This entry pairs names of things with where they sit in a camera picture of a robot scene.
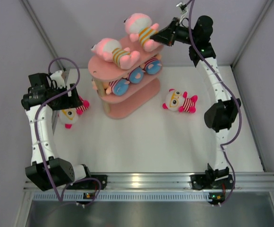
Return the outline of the white glasses plush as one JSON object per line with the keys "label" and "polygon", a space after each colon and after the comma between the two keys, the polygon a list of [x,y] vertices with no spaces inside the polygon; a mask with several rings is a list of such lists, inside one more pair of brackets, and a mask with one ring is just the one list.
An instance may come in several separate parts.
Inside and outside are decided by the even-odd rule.
{"label": "white glasses plush", "polygon": [[193,114],[196,112],[197,100],[197,95],[188,97],[187,91],[180,92],[171,88],[169,89],[165,101],[162,104],[162,108],[171,111],[178,111],[179,113],[187,112]]}
{"label": "white glasses plush", "polygon": [[66,129],[71,127],[79,120],[79,117],[90,107],[89,102],[79,96],[82,101],[82,105],[75,108],[59,110],[58,118],[60,122],[65,126]]}

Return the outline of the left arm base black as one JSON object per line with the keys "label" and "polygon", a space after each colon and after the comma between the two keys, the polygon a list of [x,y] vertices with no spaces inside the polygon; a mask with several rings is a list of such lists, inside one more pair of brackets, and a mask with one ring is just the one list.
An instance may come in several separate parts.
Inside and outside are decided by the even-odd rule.
{"label": "left arm base black", "polygon": [[67,190],[102,190],[108,182],[107,175],[91,175],[66,186]]}

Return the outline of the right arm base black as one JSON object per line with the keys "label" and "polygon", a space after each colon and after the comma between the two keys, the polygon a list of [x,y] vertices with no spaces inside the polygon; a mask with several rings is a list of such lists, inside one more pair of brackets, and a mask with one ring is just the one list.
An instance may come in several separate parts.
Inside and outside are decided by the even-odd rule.
{"label": "right arm base black", "polygon": [[194,190],[221,190],[221,189],[232,189],[233,187],[233,177],[232,175],[227,175],[221,178],[209,177],[205,174],[195,174],[190,177],[191,187]]}

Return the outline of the large pink frog plush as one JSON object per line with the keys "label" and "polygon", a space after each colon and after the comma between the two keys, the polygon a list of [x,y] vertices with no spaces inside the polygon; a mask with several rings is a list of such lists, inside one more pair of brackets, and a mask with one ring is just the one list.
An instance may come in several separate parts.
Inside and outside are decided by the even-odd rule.
{"label": "large pink frog plush", "polygon": [[92,46],[91,52],[123,70],[130,69],[140,59],[139,51],[131,51],[129,47],[123,48],[118,40],[112,38],[102,39]]}

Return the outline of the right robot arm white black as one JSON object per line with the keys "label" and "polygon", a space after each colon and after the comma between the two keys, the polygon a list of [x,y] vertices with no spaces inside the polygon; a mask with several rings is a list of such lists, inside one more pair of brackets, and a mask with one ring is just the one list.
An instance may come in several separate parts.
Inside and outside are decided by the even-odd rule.
{"label": "right robot arm white black", "polygon": [[184,27],[180,22],[179,18],[173,18],[167,27],[150,38],[166,46],[173,46],[175,42],[189,45],[189,57],[205,83],[211,102],[204,114],[204,121],[207,128],[215,132],[216,147],[208,161],[206,182],[216,188],[229,174],[224,152],[230,128],[240,115],[241,102],[228,91],[222,80],[216,54],[210,43],[213,20],[209,16],[200,16],[194,28]]}

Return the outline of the orange-head blue-body plush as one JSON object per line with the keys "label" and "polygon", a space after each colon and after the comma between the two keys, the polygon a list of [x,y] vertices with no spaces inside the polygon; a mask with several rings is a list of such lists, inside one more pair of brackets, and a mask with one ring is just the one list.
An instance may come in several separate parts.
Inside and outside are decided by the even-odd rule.
{"label": "orange-head blue-body plush", "polygon": [[162,56],[160,54],[156,54],[154,57],[141,64],[140,68],[143,69],[147,74],[154,75],[158,73],[162,67],[161,58]]}

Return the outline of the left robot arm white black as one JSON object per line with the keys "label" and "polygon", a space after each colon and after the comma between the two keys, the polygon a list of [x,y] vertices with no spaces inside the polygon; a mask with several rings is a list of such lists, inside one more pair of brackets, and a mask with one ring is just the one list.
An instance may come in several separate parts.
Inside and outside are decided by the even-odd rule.
{"label": "left robot arm white black", "polygon": [[42,191],[74,182],[82,189],[89,188],[93,178],[88,167],[73,166],[58,156],[52,128],[54,112],[65,128],[70,129],[89,108],[89,102],[75,88],[62,94],[69,87],[61,70],[29,75],[29,81],[31,86],[21,100],[32,138],[31,165],[25,168],[26,176]]}

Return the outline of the small pink frog plush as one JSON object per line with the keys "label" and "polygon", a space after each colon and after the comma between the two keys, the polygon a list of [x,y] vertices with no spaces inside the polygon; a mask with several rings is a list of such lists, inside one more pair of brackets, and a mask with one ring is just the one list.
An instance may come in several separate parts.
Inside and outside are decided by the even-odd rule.
{"label": "small pink frog plush", "polygon": [[158,33],[159,24],[143,13],[134,13],[124,20],[125,31],[131,42],[139,42],[146,52],[152,52],[160,44],[150,37]]}

